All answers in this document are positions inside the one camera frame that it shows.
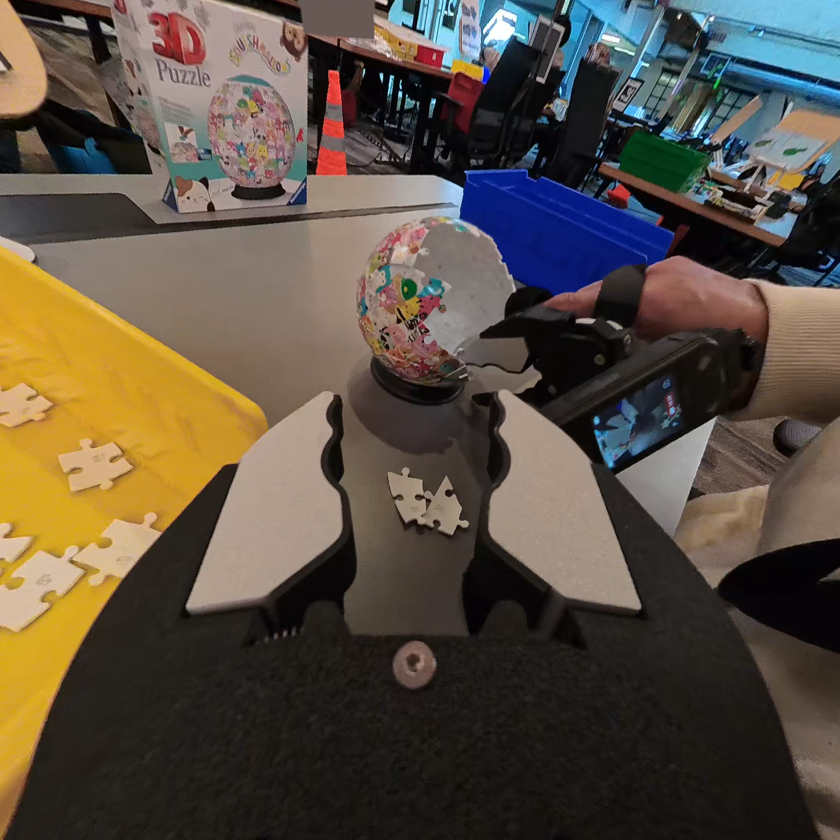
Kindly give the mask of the colourful puzzle ball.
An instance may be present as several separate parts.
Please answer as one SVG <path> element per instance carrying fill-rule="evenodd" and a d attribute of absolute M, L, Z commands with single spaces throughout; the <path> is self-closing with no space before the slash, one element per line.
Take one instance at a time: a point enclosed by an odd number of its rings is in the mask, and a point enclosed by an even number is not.
<path fill-rule="evenodd" d="M 454 217 L 384 236 L 358 281 L 356 311 L 373 362 L 398 385 L 462 385 L 466 344 L 499 322 L 516 290 L 495 241 Z"/>

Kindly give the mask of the person's right hand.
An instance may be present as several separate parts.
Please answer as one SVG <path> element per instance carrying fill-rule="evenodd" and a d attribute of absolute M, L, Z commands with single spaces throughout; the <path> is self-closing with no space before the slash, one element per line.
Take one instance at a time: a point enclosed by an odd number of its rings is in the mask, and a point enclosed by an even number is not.
<path fill-rule="evenodd" d="M 667 258 L 646 270 L 633 328 L 641 340 L 651 343 L 678 332 L 740 329 L 758 345 L 758 356 L 727 416 L 735 417 L 750 403 L 770 333 L 768 306 L 756 283 L 685 257 Z"/>

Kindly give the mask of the black ball stand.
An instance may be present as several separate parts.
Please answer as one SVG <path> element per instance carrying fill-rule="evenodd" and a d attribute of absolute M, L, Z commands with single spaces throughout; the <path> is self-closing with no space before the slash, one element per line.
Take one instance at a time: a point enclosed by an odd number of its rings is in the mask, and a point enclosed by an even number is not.
<path fill-rule="evenodd" d="M 408 381 L 385 368 L 382 362 L 373 358 L 370 371 L 374 381 L 395 398 L 418 406 L 443 406 L 452 403 L 466 388 L 467 376 L 443 384 L 424 385 Z"/>

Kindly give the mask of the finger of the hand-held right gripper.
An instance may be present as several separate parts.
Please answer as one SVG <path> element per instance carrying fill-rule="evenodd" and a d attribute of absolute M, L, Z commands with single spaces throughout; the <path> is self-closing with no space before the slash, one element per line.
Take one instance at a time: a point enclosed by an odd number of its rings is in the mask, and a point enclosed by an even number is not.
<path fill-rule="evenodd" d="M 520 393 L 541 380 L 541 374 L 533 367 L 522 369 L 511 362 L 496 364 L 494 360 L 460 358 L 466 368 L 465 398 L 499 390 Z"/>
<path fill-rule="evenodd" d="M 475 335 L 469 336 L 464 340 L 463 348 L 468 348 L 478 342 L 523 340 L 525 332 L 525 321 L 515 314 L 486 327 Z"/>

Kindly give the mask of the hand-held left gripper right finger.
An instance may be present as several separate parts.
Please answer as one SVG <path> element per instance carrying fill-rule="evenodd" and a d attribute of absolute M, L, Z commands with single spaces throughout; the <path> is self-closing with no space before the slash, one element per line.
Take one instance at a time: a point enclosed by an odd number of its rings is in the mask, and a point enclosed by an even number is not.
<path fill-rule="evenodd" d="M 564 606 L 638 616 L 642 603 L 590 457 L 510 391 L 491 397 L 488 420 L 479 525 L 488 547 Z"/>

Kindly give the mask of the yellow plastic bin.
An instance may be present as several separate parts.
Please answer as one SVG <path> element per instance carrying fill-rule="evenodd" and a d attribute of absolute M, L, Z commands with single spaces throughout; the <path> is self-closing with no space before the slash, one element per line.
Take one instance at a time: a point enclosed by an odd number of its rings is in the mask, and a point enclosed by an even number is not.
<path fill-rule="evenodd" d="M 163 532 L 216 473 L 267 430 L 256 404 L 120 317 L 2 248 L 2 389 L 24 383 L 53 403 L 45 419 L 1 431 L 1 522 L 31 536 L 2 585 L 43 550 L 101 547 L 114 520 L 157 514 Z M 110 490 L 73 493 L 57 456 L 89 438 L 117 443 L 134 469 Z M 2 834 L 70 661 L 122 580 L 85 573 L 19 633 L 1 631 Z"/>

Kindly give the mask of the puzzle box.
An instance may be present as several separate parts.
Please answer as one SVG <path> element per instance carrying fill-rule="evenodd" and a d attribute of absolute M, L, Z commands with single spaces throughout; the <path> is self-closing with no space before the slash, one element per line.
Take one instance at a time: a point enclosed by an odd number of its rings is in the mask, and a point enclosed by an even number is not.
<path fill-rule="evenodd" d="M 308 36 L 211 1 L 111 2 L 133 125 L 162 158 L 162 200 L 210 214 L 304 205 Z"/>

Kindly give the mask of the blue plastic bin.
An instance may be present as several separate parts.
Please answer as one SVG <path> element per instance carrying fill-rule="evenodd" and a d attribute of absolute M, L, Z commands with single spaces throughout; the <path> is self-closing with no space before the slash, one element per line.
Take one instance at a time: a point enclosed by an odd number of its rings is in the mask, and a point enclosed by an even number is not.
<path fill-rule="evenodd" d="M 552 294 L 664 259 L 672 232 L 524 170 L 468 171 L 460 218 L 490 236 L 515 281 Z"/>

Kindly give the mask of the wooden desk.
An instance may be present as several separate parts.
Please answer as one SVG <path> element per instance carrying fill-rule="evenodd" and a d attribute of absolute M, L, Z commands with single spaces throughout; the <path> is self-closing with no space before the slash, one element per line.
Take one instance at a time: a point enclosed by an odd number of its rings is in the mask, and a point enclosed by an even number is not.
<path fill-rule="evenodd" d="M 609 182 L 620 182 L 624 184 L 632 193 L 639 193 L 642 196 L 654 198 L 670 207 L 678 208 L 683 215 L 703 218 L 709 223 L 727 228 L 738 235 L 754 239 L 770 248 L 782 246 L 784 241 L 790 236 L 796 221 L 796 216 L 793 213 L 787 213 L 780 219 L 767 220 L 766 217 L 763 217 L 757 223 L 748 223 L 740 217 L 727 213 L 716 206 L 706 205 L 698 201 L 696 196 L 671 192 L 659 185 L 628 174 L 610 164 L 600 164 L 598 174 Z"/>

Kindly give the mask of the beige hoodie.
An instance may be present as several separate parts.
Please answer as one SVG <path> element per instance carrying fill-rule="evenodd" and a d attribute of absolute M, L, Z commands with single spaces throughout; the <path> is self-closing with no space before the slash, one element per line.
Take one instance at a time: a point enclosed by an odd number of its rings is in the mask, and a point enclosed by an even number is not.
<path fill-rule="evenodd" d="M 771 480 L 686 504 L 675 541 L 711 586 L 740 563 L 839 534 L 836 419 Z M 740 612 L 732 620 L 780 714 L 805 801 L 822 838 L 839 838 L 839 658 Z"/>

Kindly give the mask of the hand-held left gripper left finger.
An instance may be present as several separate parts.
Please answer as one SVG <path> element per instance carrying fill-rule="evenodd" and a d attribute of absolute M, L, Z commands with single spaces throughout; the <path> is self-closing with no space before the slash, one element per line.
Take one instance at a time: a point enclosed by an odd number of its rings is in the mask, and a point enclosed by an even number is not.
<path fill-rule="evenodd" d="M 350 502 L 342 487 L 343 405 L 321 392 L 239 460 L 192 590 L 190 616 L 262 607 L 299 617 L 354 580 Z"/>

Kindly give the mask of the black office chair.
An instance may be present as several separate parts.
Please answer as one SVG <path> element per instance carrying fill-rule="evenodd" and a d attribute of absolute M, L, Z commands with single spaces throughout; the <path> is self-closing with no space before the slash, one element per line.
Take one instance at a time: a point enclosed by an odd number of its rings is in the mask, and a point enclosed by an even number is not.
<path fill-rule="evenodd" d="M 794 223 L 791 233 L 775 254 L 770 279 L 786 285 L 781 275 L 785 266 L 817 271 L 819 287 L 838 267 L 839 262 L 839 174 L 809 198 Z"/>
<path fill-rule="evenodd" d="M 514 101 L 500 154 L 473 168 L 511 167 L 537 146 L 531 176 L 579 188 L 596 163 L 618 75 L 611 51 L 597 43 L 577 67 L 567 99 L 549 101 L 546 85 L 529 83 Z"/>

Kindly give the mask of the orange plastic object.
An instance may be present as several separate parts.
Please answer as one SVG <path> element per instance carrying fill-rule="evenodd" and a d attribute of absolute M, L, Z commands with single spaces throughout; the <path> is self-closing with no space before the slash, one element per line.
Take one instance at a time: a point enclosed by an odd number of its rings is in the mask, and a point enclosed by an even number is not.
<path fill-rule="evenodd" d="M 321 139 L 318 145 L 316 175 L 346 176 L 348 174 L 346 156 L 340 74 L 337 70 L 330 69 Z"/>

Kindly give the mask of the green plastic bin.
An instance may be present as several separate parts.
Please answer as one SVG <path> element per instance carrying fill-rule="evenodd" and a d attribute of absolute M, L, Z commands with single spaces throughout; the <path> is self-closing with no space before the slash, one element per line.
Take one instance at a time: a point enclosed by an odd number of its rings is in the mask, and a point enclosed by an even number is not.
<path fill-rule="evenodd" d="M 618 160 L 622 172 L 683 194 L 705 174 L 711 154 L 639 130 L 625 142 Z"/>

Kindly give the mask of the person's right forearm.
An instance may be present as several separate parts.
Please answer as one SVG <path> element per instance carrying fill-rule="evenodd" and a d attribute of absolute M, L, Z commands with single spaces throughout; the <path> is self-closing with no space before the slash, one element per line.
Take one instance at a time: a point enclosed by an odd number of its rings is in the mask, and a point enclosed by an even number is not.
<path fill-rule="evenodd" d="M 839 290 L 750 282 L 768 313 L 768 338 L 752 396 L 730 419 L 831 423 L 839 416 Z"/>

